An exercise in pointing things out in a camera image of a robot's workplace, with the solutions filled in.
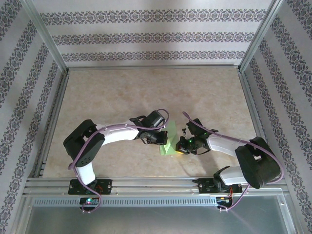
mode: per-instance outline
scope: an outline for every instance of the striped wallpaper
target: striped wallpaper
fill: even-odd
[[[285,1],[245,71],[304,233],[312,233],[311,19],[311,0]]]
[[[238,65],[271,0],[34,0],[69,67]]]
[[[0,0],[0,234],[10,233],[61,71],[20,1]]]

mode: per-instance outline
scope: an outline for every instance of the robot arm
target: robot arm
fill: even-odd
[[[153,111],[147,117],[139,116],[131,118],[121,124],[99,125],[90,119],[79,125],[64,141],[66,152],[75,160],[78,153],[93,133],[98,132],[88,143],[78,161],[75,163],[76,171],[85,185],[92,183],[96,176],[92,167],[92,160],[99,149],[109,143],[120,140],[141,139],[144,144],[165,145],[167,143],[167,131],[149,128],[157,128],[165,118],[159,111]]]
[[[194,122],[202,126],[199,119],[194,119]],[[237,157],[239,166],[228,166],[214,174],[214,185],[219,191],[228,190],[233,184],[250,184],[259,189],[280,175],[277,162],[261,150],[242,142],[215,136],[192,122],[187,123],[187,127],[193,137],[186,139],[182,136],[176,145],[177,152],[196,155],[197,150],[203,147],[207,152],[214,150]],[[272,153],[264,139],[255,137],[250,142]]]

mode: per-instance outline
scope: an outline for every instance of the black bracket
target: black bracket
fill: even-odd
[[[192,180],[193,183],[198,184],[199,194],[219,194],[219,193],[229,193],[230,188],[233,189],[233,193],[242,193],[242,186],[240,184],[232,184],[223,191],[220,191],[214,183],[213,178],[200,178]]]
[[[112,180],[111,179],[96,179],[92,183],[88,184],[88,187],[98,192],[101,195],[110,195],[112,190]],[[84,188],[77,179],[72,179],[68,188],[69,195],[93,195]]]

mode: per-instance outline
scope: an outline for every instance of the green object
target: green object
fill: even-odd
[[[176,152],[176,144],[179,141],[179,137],[176,133],[176,122],[170,120],[165,129],[162,131],[168,131],[167,133],[167,144],[160,145],[160,155],[178,155],[179,153]]]

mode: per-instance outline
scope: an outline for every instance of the marble surface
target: marble surface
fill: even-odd
[[[179,136],[188,122],[182,111],[207,128],[250,139],[255,131],[234,68],[71,71],[43,177],[74,177],[63,147],[85,119],[113,124],[165,108]],[[102,147],[93,161],[97,176],[212,176],[236,158],[210,151],[204,155],[161,156],[156,145],[140,140]]]

